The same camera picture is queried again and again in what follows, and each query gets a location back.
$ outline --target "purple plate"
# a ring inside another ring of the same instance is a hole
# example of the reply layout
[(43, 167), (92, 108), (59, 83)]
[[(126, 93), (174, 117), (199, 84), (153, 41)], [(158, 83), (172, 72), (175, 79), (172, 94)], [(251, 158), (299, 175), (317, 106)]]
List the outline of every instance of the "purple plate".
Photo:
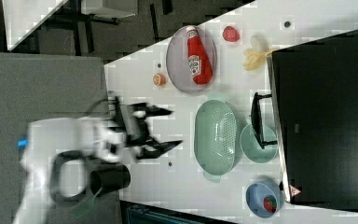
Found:
[[(212, 72), (214, 76), (214, 70), (216, 68), (216, 48), (211, 37), (203, 30), (197, 27), (200, 39), (208, 59), (212, 66)], [(182, 92), (196, 93), (198, 91), (205, 90), (213, 80), (207, 85), (197, 85), (191, 77), (190, 67), (188, 66), (187, 59), (187, 35), (186, 26), (178, 30), (172, 37), (170, 45), (167, 49), (167, 72), (173, 85)]]

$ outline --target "ketchup bottle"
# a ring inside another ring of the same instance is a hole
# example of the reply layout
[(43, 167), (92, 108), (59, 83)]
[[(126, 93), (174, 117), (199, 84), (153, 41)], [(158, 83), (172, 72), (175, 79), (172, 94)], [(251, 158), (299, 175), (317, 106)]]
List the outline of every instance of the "ketchup bottle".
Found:
[(199, 33), (195, 26), (189, 26), (187, 30), (188, 65), (191, 76), (197, 85), (206, 85), (212, 79), (212, 67), (208, 55), (202, 46)]

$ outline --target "blue light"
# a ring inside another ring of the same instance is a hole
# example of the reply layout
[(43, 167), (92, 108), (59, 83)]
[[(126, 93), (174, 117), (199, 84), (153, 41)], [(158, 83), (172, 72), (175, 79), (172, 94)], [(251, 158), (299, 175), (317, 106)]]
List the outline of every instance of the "blue light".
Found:
[(24, 139), (24, 140), (20, 140), (19, 143), (17, 144), (17, 147), (25, 147), (28, 144), (28, 140)]

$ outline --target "white table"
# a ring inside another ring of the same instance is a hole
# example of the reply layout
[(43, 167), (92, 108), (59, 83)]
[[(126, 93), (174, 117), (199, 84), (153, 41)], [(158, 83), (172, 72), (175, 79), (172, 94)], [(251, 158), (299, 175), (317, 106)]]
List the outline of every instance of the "white table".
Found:
[(7, 50), (13, 50), (68, 0), (2, 0)]
[[(292, 26), (284, 28), (285, 21)], [(240, 43), (229, 45), (223, 40), (222, 31), (228, 24), (241, 31)], [(256, 217), (246, 205), (244, 192), (265, 176), (279, 183), (279, 160), (256, 164), (243, 156), (215, 184), (203, 177), (193, 151), (194, 119), (206, 93), (211, 90), (225, 93), (227, 100), (245, 116), (250, 113), (255, 91), (269, 90), (267, 66), (252, 72), (242, 67), (246, 60), (243, 52), (250, 48), (252, 35), (264, 36), (272, 48), (286, 48), (345, 33), (358, 28), (358, 1), (258, 0), (200, 27), (213, 37), (218, 56), (216, 79), (202, 95), (190, 97), (171, 82), (165, 88), (154, 86), (152, 76), (158, 71), (166, 72), (165, 53), (170, 39), (105, 66), (107, 89), (123, 96), (125, 104), (148, 102), (174, 110), (167, 118), (149, 120), (152, 133), (159, 140), (184, 140), (181, 146), (153, 161), (136, 164), (126, 152), (124, 163), (131, 171), (131, 185), (120, 191), (120, 199), (235, 223), (358, 223), (355, 213), (288, 203), (274, 217)], [(271, 102), (265, 102), (266, 118), (272, 126)]]

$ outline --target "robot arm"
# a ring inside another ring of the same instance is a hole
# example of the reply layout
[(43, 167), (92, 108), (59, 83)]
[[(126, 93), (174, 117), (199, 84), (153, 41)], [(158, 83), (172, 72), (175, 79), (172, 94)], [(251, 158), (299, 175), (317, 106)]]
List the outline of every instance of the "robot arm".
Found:
[[(122, 149), (126, 147), (141, 148), (141, 152), (134, 155), (137, 160), (155, 159), (182, 142), (159, 143), (150, 135), (145, 122), (148, 117), (165, 116), (172, 111), (145, 103), (121, 105), (117, 97), (115, 108), (116, 115), (110, 120), (45, 119), (29, 125), (29, 144), (21, 159), (29, 177), (14, 224), (44, 224), (49, 208), (55, 203), (50, 196), (49, 181), (59, 154), (76, 151), (80, 157), (93, 156), (115, 163), (121, 161)], [(145, 115), (137, 118), (136, 111), (143, 111)]]
[(44, 224), (48, 210), (52, 206), (48, 192), (34, 187), (34, 179), (29, 177), (21, 205), (13, 224)]

